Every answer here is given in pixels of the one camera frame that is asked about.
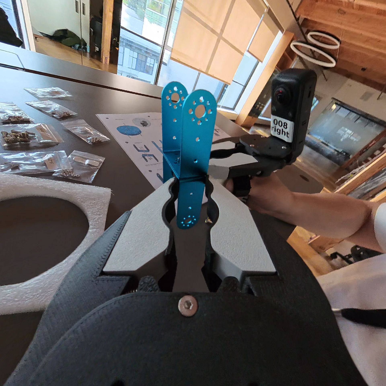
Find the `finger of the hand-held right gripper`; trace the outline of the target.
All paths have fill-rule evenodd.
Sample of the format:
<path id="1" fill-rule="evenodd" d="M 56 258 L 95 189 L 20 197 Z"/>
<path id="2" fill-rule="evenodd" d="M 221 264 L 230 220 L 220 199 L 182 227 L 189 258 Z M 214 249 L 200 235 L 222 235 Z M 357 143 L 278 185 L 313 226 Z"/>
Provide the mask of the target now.
<path id="1" fill-rule="evenodd" d="M 208 175 L 218 180 L 243 176 L 247 175 L 258 163 L 259 161 L 254 157 L 211 158 Z"/>
<path id="2" fill-rule="evenodd" d="M 239 138 L 225 138 L 226 141 L 214 142 L 211 145 L 210 159 L 224 159 L 242 151 Z"/>

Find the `blue metal bracket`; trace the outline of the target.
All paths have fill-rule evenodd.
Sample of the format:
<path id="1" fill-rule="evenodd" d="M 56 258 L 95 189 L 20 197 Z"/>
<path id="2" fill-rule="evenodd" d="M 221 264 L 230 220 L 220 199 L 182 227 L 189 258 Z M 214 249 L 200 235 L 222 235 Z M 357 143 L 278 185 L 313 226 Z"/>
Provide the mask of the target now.
<path id="1" fill-rule="evenodd" d="M 200 218 L 217 115 L 215 97 L 198 89 L 188 94 L 177 81 L 161 94 L 163 183 L 178 185 L 176 222 L 186 230 Z"/>

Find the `zip bag of thin screws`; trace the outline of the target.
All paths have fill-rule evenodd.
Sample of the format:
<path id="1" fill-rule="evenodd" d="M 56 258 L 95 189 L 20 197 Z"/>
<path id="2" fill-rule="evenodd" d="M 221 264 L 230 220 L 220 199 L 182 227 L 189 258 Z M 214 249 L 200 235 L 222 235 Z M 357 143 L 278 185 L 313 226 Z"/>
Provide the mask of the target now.
<path id="1" fill-rule="evenodd" d="M 65 151 L 20 152 L 0 155 L 0 171 L 15 175 L 73 171 Z"/>

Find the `zip bag of short bolts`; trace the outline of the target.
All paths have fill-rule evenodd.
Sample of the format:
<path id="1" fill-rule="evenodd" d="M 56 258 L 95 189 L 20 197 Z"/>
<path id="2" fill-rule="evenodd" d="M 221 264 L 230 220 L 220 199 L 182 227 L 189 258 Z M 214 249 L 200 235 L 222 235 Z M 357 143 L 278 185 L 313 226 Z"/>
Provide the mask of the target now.
<path id="1" fill-rule="evenodd" d="M 1 145 L 7 150 L 55 146 L 64 140 L 49 124 L 15 124 L 1 126 Z"/>

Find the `white foam sheet with hole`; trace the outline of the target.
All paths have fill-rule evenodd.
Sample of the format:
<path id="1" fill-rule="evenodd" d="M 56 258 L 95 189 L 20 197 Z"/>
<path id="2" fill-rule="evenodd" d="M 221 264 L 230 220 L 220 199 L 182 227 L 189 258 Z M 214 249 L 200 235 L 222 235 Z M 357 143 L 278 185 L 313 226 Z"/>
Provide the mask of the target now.
<path id="1" fill-rule="evenodd" d="M 68 253 L 63 262 L 25 282 L 1 286 L 1 315 L 43 311 L 72 266 L 103 234 L 111 190 L 7 173 L 1 173 L 0 178 L 2 201 L 32 196 L 58 198 L 75 204 L 89 222 L 86 236 L 72 253 Z"/>

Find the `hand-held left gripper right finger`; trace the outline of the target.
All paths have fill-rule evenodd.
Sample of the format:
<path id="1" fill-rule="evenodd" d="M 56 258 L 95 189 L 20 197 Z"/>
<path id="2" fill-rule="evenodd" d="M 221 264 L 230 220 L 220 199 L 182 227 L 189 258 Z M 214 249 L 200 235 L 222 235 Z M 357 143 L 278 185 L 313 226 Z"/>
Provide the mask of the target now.
<path id="1" fill-rule="evenodd" d="M 210 230 L 213 272 L 220 278 L 275 274 L 276 269 L 248 207 L 218 180 L 210 198 L 219 215 Z"/>

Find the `beige roller blind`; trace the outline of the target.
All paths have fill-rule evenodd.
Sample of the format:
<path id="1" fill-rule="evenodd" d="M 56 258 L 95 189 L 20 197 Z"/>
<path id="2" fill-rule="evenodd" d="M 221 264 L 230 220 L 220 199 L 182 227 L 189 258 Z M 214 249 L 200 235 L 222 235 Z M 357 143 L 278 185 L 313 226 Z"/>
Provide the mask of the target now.
<path id="1" fill-rule="evenodd" d="M 186 0 L 171 59 L 231 84 L 266 11 L 259 0 Z"/>
<path id="2" fill-rule="evenodd" d="M 264 14 L 257 31 L 255 32 L 247 51 L 259 62 L 263 62 L 273 41 L 279 32 L 278 26 L 269 14 Z"/>

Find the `white instruction manual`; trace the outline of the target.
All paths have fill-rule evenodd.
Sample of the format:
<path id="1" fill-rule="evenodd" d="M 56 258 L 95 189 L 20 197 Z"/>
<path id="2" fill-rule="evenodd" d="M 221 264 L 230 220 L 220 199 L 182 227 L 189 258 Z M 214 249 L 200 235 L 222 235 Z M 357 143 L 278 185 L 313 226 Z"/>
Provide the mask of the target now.
<path id="1" fill-rule="evenodd" d="M 96 114 L 153 188 L 163 184 L 160 112 Z"/>

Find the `zip bag of large nuts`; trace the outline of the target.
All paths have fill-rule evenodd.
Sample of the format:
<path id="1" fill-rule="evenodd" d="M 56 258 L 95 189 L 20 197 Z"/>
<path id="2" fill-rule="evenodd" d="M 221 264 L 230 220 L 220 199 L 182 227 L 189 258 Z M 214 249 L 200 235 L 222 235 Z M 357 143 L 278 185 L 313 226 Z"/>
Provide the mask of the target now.
<path id="1" fill-rule="evenodd" d="M 16 104 L 11 102 L 0 103 L 0 123 L 1 124 L 18 124 L 33 123 L 34 119 L 28 116 Z"/>

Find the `person's right hand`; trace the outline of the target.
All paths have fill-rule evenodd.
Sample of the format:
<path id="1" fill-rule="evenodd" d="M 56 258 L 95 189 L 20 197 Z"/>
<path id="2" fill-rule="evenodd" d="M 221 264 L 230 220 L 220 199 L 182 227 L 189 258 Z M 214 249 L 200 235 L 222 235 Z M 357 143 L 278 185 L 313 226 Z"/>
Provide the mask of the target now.
<path id="1" fill-rule="evenodd" d="M 249 209 L 292 225 L 299 225 L 297 192 L 290 191 L 275 175 L 254 177 L 250 185 L 247 198 L 239 198 Z"/>

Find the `window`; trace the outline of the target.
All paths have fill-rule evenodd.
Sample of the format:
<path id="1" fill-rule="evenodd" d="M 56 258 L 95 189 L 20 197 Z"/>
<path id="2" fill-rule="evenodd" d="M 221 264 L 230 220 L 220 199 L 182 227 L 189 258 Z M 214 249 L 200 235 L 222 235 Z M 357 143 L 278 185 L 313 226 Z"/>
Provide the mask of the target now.
<path id="1" fill-rule="evenodd" d="M 205 89 L 224 109 L 234 110 L 259 61 L 245 52 L 232 83 L 227 85 L 171 59 L 183 6 L 181 0 L 123 1 L 117 74 L 149 84 L 182 83 L 188 93 Z"/>

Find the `wooden column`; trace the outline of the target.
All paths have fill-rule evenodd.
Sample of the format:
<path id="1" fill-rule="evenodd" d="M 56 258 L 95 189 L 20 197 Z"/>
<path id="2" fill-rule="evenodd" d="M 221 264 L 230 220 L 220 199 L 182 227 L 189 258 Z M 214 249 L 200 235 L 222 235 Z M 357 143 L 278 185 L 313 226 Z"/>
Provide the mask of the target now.
<path id="1" fill-rule="evenodd" d="M 118 65 L 122 1 L 103 0 L 100 9 L 102 17 L 101 62 L 107 66 Z"/>

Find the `small clear zip bag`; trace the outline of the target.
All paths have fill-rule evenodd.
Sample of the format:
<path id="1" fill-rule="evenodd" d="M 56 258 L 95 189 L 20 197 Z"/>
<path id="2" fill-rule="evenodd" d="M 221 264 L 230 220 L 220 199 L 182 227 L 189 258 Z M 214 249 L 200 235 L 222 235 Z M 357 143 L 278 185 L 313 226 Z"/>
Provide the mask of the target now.
<path id="1" fill-rule="evenodd" d="M 24 88 L 24 90 L 38 99 L 62 99 L 73 97 L 70 92 L 59 87 Z"/>

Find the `person's right forearm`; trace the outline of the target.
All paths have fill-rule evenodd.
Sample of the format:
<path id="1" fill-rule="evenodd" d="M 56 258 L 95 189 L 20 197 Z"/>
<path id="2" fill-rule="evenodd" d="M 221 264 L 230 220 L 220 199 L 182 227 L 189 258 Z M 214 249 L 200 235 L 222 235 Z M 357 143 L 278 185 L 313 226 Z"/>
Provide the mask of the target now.
<path id="1" fill-rule="evenodd" d="M 293 193 L 283 221 L 331 239 L 380 249 L 374 221 L 380 204 L 335 193 Z"/>

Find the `dark green bag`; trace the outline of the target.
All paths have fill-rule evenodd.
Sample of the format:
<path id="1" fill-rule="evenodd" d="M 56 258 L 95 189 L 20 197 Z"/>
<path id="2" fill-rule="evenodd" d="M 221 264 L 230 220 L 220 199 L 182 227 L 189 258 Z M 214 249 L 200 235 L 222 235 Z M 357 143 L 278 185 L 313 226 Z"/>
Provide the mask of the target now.
<path id="1" fill-rule="evenodd" d="M 52 39 L 76 50 L 86 51 L 87 49 L 85 40 L 68 29 L 55 30 Z"/>

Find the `person's white shirt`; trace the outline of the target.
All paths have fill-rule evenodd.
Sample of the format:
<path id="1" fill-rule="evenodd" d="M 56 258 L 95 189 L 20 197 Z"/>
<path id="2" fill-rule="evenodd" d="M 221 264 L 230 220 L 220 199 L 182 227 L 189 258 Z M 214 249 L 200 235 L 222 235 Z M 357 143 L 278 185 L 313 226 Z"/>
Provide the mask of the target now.
<path id="1" fill-rule="evenodd" d="M 370 207 L 370 216 L 356 233 L 352 243 L 381 252 L 380 255 L 340 268 L 318 279 L 332 308 L 385 310 L 386 306 L 386 207 Z M 368 385 L 386 384 L 385 328 L 350 321 L 336 316 L 343 341 Z"/>

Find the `zip bag of tiny nuts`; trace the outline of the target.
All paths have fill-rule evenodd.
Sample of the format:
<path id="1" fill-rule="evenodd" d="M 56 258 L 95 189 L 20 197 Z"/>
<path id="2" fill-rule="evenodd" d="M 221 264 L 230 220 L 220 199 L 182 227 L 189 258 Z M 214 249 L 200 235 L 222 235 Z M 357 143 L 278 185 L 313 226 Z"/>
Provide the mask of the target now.
<path id="1" fill-rule="evenodd" d="M 91 184 L 105 158 L 87 152 L 73 151 L 67 160 L 70 167 L 54 172 L 53 176 Z"/>

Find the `zip bag of tiny screws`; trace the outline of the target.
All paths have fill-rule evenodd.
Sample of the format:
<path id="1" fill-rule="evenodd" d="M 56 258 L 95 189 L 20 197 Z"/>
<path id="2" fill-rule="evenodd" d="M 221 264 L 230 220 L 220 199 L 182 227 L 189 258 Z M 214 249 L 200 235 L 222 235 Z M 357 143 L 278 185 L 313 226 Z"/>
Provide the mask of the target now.
<path id="1" fill-rule="evenodd" d="M 70 117 L 77 116 L 77 113 L 70 109 L 63 107 L 62 105 L 50 100 L 37 100 L 25 102 L 28 106 L 33 107 L 53 118 L 58 120 L 64 120 Z"/>

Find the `zip bag of small nuts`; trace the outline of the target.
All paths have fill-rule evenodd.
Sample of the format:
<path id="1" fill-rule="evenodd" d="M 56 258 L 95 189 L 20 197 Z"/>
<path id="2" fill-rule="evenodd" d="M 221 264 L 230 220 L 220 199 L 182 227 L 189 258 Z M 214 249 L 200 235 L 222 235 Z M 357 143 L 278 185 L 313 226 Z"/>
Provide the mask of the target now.
<path id="1" fill-rule="evenodd" d="M 91 145 L 110 141 L 110 138 L 94 129 L 82 119 L 62 122 L 61 125 Z"/>

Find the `black office chair base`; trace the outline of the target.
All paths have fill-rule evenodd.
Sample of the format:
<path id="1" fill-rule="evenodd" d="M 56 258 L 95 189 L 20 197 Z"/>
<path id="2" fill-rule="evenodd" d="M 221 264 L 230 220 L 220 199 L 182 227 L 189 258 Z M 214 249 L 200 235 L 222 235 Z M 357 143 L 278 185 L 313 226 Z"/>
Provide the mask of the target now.
<path id="1" fill-rule="evenodd" d="M 342 255 L 339 252 L 333 252 L 330 254 L 330 257 L 331 259 L 336 259 L 339 257 L 347 264 L 353 264 L 381 254 L 382 254 L 381 252 L 378 252 L 376 250 L 364 248 L 359 245 L 354 245 L 351 247 L 349 254 Z"/>

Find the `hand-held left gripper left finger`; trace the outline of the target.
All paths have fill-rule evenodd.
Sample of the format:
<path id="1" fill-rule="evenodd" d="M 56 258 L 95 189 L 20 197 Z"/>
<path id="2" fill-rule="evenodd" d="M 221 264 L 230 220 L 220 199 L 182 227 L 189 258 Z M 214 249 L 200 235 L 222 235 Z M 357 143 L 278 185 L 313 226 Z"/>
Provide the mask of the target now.
<path id="1" fill-rule="evenodd" d="M 174 178 L 136 205 L 115 243 L 103 268 L 105 274 L 129 276 L 163 276 L 170 229 L 162 210 L 171 198 Z"/>

